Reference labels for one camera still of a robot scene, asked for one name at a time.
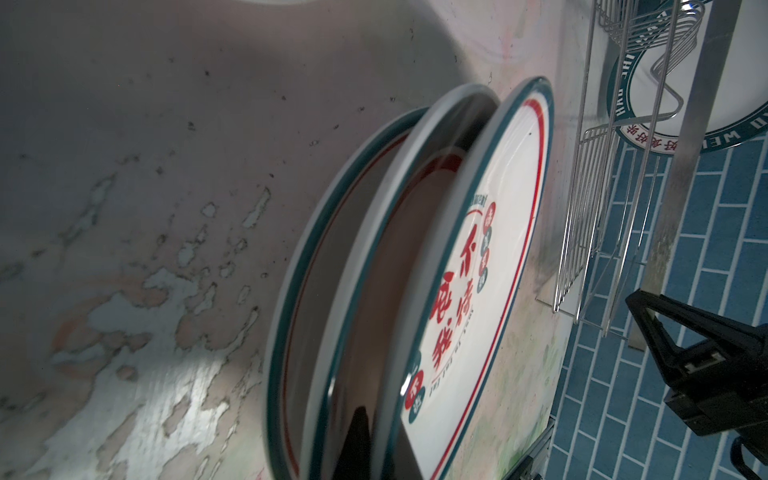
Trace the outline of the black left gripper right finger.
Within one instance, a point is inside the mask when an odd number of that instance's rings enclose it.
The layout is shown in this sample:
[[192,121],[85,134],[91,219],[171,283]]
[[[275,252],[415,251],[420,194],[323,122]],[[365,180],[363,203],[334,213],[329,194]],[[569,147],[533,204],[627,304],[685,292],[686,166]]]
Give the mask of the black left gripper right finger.
[[406,431],[400,431],[395,442],[393,478],[396,480],[423,479]]

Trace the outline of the metal wire dish rack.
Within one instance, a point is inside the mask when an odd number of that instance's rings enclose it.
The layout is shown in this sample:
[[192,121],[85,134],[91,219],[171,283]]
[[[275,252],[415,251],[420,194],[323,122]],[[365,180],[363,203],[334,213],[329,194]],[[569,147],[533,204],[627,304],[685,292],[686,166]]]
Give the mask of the metal wire dish rack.
[[623,314],[633,285],[660,291],[682,227],[702,133],[672,155],[652,153],[619,137],[607,110],[607,87],[620,44],[604,12],[626,18],[634,1],[593,1],[581,77],[574,162],[553,302],[557,310],[603,335],[643,348]]

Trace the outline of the red characters plate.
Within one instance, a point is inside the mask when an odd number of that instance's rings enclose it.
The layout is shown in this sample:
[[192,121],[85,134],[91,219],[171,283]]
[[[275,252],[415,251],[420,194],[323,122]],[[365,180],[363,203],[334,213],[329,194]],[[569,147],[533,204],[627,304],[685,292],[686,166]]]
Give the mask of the red characters plate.
[[265,356],[263,440],[276,479],[299,476],[309,388],[344,264],[387,168],[426,111],[395,118],[352,154],[319,200],[290,260]]
[[524,80],[464,156],[398,314],[371,435],[370,475],[393,478],[406,431],[423,479],[441,479],[466,433],[514,306],[551,151],[553,90]]

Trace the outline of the green striped rim plate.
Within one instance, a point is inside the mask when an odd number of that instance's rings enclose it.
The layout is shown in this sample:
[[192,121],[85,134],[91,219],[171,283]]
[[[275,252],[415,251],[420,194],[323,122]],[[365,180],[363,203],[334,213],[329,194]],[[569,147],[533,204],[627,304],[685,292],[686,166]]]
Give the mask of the green striped rim plate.
[[337,285],[309,388],[299,477],[328,478],[354,411],[375,412],[395,318],[416,255],[458,167],[438,160],[464,150],[498,105],[468,84],[439,99],[408,134],[387,168]]

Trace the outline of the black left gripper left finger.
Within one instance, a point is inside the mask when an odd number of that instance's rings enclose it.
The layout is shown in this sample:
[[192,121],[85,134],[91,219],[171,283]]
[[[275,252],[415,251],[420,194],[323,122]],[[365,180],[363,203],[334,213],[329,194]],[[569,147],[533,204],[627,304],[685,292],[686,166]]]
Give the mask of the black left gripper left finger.
[[364,406],[353,414],[333,480],[368,480],[370,477],[371,435]]

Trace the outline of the second-last hao wei plate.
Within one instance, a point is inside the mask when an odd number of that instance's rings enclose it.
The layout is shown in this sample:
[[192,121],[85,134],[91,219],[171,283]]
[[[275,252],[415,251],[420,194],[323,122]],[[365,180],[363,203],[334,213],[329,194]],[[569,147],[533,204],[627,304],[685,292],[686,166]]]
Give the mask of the second-last hao wei plate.
[[619,42],[606,101],[628,143],[670,156],[702,133],[709,153],[767,130],[764,1],[634,1],[604,12]]

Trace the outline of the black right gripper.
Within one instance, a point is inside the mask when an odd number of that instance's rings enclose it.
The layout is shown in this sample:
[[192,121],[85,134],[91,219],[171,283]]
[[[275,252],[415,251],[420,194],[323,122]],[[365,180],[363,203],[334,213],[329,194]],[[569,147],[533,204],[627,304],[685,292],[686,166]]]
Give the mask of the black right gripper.
[[743,451],[767,463],[767,327],[644,290],[625,303],[670,387],[667,406],[698,436],[736,432],[730,461],[758,479]]

